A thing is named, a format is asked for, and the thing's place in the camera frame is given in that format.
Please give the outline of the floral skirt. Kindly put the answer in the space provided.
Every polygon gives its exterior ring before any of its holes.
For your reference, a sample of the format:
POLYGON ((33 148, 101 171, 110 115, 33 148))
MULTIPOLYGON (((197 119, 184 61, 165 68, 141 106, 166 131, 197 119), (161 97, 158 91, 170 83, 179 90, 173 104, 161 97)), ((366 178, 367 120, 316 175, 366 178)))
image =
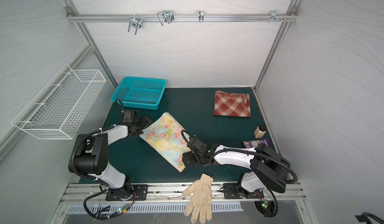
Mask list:
POLYGON ((191 151, 181 135, 182 130, 182 125, 170 113, 165 112, 140 135, 141 139, 180 173, 186 168, 182 161, 183 154, 191 151))

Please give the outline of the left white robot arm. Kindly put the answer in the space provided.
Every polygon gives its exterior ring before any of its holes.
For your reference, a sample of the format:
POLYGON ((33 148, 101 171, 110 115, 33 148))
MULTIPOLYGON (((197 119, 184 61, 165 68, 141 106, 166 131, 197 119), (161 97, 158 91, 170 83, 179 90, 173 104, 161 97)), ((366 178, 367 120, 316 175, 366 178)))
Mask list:
POLYGON ((126 137, 144 133, 151 120, 137 110, 126 110, 120 99, 115 101, 121 119, 118 124, 77 136, 69 160, 69 171, 81 178, 90 179, 109 189, 131 191, 131 181, 109 162, 109 146, 126 137))

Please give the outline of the red plaid skirt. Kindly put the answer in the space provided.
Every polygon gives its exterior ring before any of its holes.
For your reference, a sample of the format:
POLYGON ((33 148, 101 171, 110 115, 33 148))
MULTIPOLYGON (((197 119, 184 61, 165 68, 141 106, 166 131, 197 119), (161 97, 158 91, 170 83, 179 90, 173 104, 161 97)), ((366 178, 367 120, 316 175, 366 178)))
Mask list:
POLYGON ((214 116, 250 118, 250 95, 216 91, 214 100, 214 116))

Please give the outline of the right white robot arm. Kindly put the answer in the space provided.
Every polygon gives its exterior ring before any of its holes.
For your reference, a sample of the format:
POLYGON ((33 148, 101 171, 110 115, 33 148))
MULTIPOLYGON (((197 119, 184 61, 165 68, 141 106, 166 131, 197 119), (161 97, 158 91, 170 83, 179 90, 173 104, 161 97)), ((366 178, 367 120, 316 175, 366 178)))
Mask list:
POLYGON ((249 169, 250 172, 243 174, 238 184, 245 192, 266 188, 284 193, 287 184, 298 182, 290 162, 267 145, 259 144, 248 149, 208 146, 185 130, 181 131, 181 136, 190 149, 182 155, 185 166, 232 165, 249 169))

